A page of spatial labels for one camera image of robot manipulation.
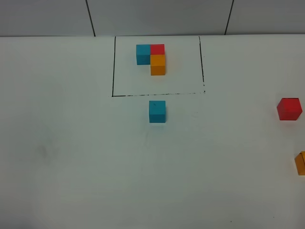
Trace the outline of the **template blue block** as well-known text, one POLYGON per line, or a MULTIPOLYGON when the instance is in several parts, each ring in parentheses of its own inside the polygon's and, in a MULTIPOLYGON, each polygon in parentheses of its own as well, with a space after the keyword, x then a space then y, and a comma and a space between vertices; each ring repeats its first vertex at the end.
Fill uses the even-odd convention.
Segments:
POLYGON ((136 45, 136 62, 137 65, 150 65, 151 45, 137 44, 136 45))

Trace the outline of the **template red block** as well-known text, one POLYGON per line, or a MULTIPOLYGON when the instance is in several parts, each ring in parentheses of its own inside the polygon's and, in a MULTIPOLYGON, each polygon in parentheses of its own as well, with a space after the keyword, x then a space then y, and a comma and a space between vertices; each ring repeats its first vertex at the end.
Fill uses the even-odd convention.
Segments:
POLYGON ((151 44, 151 55, 165 55, 165 45, 164 44, 151 44))

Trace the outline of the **template orange block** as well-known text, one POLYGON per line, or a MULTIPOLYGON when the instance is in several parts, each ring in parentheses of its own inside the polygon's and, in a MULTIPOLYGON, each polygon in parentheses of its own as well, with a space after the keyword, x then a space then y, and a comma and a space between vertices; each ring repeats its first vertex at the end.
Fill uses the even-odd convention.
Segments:
POLYGON ((165 75, 166 73, 166 58, 164 54, 151 55, 150 57, 151 75, 165 75))

